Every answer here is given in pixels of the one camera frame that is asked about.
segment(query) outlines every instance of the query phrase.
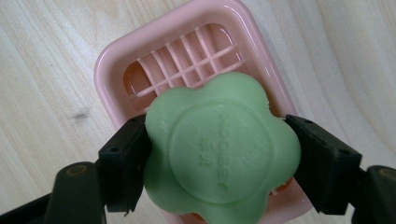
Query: soap dish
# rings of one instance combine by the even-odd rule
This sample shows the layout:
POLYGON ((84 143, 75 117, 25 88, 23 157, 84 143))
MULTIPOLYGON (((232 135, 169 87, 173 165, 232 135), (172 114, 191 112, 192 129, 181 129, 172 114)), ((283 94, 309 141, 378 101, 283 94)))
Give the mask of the soap dish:
MULTIPOLYGON (((212 77, 231 71, 249 74, 261 83, 274 116, 296 114, 255 21, 237 0, 192 0, 114 41, 96 62, 94 82, 118 129, 146 113, 164 91, 200 88, 212 77)), ((292 179, 273 190, 260 223, 283 223, 311 207, 292 179)), ((170 224, 204 223, 192 214, 163 213, 170 224)))

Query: flower-shaped soap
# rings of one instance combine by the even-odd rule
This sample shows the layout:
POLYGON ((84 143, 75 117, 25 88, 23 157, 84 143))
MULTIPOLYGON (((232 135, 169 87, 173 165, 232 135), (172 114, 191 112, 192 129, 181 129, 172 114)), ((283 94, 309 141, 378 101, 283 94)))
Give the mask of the flower-shaped soap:
POLYGON ((271 189, 300 161, 296 134, 272 116, 262 86, 240 73, 165 92, 146 126, 148 196, 165 211, 198 213, 209 224, 257 223, 271 189))

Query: tabletop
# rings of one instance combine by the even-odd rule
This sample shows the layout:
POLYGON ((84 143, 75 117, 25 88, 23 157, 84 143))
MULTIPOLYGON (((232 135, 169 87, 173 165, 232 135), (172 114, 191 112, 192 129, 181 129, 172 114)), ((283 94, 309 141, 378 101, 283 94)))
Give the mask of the tabletop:
MULTIPOLYGON (((0 2, 0 214, 51 191, 56 173, 95 161, 116 131, 93 84, 110 42, 186 0, 0 2)), ((244 0, 298 114, 396 167, 396 1, 244 0)), ((289 223, 350 223, 314 209, 289 223)), ((144 192, 108 223, 165 223, 144 192)))

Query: embossed circle on soap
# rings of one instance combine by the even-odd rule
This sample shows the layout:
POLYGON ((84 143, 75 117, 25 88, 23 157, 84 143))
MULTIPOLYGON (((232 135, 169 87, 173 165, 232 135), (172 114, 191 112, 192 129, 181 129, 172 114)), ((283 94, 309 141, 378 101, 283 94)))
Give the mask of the embossed circle on soap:
POLYGON ((186 111, 169 136, 169 161, 177 182, 208 203, 249 196, 271 163, 272 137, 239 105, 208 103, 186 111))

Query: wood grain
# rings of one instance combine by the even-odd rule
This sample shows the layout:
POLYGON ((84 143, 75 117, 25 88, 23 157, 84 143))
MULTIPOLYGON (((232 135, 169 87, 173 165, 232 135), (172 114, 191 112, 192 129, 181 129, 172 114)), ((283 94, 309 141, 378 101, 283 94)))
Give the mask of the wood grain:
MULTIPOLYGON (((50 192, 56 173, 95 161, 116 131, 93 85, 111 41, 185 0, 0 2, 0 214, 50 192)), ((396 2, 245 0, 299 115, 396 167, 396 2)), ((311 210, 290 223, 349 223, 311 210)), ((127 218, 165 223, 144 194, 127 218)))

